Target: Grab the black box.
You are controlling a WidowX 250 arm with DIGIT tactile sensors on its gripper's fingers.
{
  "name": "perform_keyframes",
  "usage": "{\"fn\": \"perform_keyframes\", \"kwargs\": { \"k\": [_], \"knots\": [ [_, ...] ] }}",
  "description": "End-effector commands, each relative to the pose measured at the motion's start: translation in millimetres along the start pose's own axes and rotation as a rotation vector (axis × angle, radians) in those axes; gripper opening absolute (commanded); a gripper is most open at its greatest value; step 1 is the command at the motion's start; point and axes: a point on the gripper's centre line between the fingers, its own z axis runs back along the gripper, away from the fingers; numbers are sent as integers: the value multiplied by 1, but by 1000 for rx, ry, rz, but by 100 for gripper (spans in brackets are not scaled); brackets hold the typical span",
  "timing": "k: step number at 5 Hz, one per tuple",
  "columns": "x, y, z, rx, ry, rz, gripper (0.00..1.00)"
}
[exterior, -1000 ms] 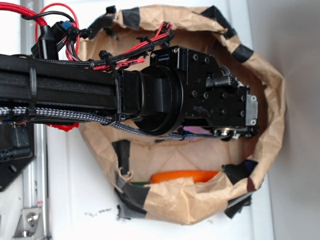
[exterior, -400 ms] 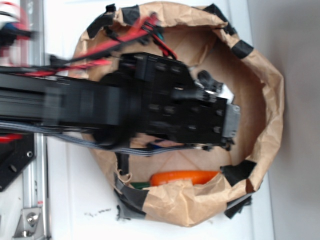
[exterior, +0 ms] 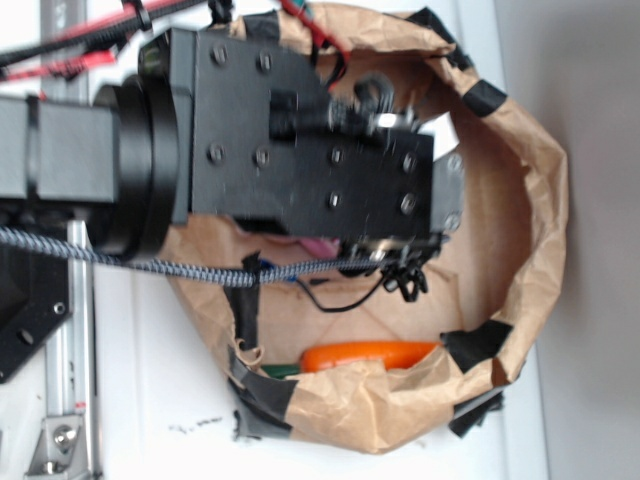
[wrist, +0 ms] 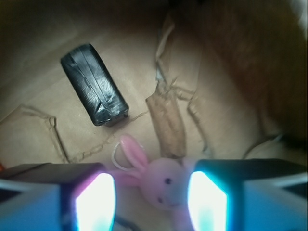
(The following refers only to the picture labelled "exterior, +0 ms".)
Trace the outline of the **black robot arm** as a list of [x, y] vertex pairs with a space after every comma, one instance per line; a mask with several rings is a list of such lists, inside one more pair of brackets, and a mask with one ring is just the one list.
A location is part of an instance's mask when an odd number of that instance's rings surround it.
[[394, 90], [362, 77], [333, 97], [311, 63], [273, 43], [172, 29], [136, 75], [92, 105], [1, 101], [1, 239], [71, 219], [94, 261], [149, 264], [171, 226], [225, 216], [252, 233], [336, 239], [341, 271], [382, 270], [407, 300], [461, 220], [464, 169]]

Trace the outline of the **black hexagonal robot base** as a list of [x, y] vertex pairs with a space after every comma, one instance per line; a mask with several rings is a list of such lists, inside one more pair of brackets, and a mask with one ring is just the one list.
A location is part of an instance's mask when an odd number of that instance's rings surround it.
[[8, 383], [70, 316], [65, 260], [1, 248], [1, 382]]

